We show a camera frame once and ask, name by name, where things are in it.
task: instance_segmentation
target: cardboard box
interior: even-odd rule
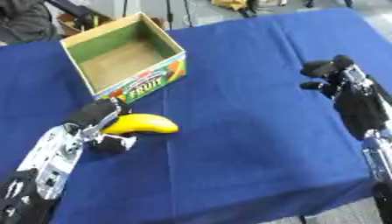
[[[95,99],[131,103],[186,74],[186,52],[142,12],[61,40]]]

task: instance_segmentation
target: blue cloth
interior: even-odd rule
[[[392,47],[351,10],[258,17],[172,31],[187,77],[133,104],[172,135],[134,150],[86,151],[52,223],[255,223],[367,197],[361,146],[321,94],[301,91],[307,60],[344,53],[392,90]],[[87,90],[59,43],[0,50],[0,177]]]

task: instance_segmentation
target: robotic hand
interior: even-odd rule
[[[362,141],[362,154],[376,180],[374,199],[384,223],[392,223],[392,98],[347,56],[304,63],[301,74],[324,80],[300,87],[331,99],[347,130]]]
[[[116,98],[95,101],[48,130],[17,170],[0,185],[0,224],[47,223],[84,146],[94,151],[128,151],[134,131],[172,133],[176,124],[157,115],[130,114]]]

